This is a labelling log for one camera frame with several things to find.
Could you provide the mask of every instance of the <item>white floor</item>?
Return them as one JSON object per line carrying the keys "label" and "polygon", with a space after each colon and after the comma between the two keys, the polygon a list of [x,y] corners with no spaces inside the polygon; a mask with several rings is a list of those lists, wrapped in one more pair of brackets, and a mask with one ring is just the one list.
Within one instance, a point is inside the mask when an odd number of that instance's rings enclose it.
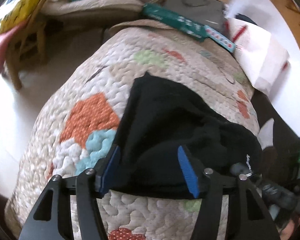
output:
{"label": "white floor", "polygon": [[44,103],[99,46],[97,29],[48,43],[47,65],[22,73],[19,92],[0,76],[0,194],[12,194],[19,160]]}

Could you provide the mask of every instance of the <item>orange polka dot patch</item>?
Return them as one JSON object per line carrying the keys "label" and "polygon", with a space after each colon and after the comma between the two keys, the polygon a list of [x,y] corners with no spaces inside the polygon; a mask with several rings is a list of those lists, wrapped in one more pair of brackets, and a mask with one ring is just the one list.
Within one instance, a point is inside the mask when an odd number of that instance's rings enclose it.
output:
{"label": "orange polka dot patch", "polygon": [[109,234],[109,240],[146,240],[142,234],[132,234],[132,231],[127,228],[118,228]]}
{"label": "orange polka dot patch", "polygon": [[59,142],[74,138],[85,149],[87,138],[93,131],[117,129],[119,122],[105,95],[98,93],[74,105]]}

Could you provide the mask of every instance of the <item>pink cloth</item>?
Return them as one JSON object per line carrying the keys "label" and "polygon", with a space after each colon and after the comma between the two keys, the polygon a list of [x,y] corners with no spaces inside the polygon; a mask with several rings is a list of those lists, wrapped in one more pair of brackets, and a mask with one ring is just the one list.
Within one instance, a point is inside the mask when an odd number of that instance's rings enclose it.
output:
{"label": "pink cloth", "polygon": [[11,30],[0,34],[0,74],[3,71],[3,64],[6,58],[6,51],[9,42],[19,30],[21,30],[26,26],[27,22],[28,20],[24,20],[21,23],[19,23],[17,26],[13,27]]}

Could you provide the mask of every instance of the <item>white table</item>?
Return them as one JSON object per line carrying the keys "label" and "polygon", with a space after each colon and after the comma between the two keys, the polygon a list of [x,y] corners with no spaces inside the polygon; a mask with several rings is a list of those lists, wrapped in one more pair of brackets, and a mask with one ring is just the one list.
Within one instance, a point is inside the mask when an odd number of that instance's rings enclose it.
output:
{"label": "white table", "polygon": [[273,34],[289,52],[289,68],[280,74],[269,99],[282,119],[300,137],[300,49],[285,20],[270,0],[237,0],[227,17],[248,16]]}

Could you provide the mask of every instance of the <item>wooden stool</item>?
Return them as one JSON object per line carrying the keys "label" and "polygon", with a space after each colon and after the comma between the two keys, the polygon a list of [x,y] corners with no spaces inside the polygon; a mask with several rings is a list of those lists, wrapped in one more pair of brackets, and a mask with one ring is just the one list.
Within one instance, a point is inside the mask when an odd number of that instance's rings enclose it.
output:
{"label": "wooden stool", "polygon": [[17,33],[8,45],[6,64],[16,90],[22,87],[19,71],[35,62],[44,62],[46,58],[45,25],[44,20],[33,22],[29,28]]}

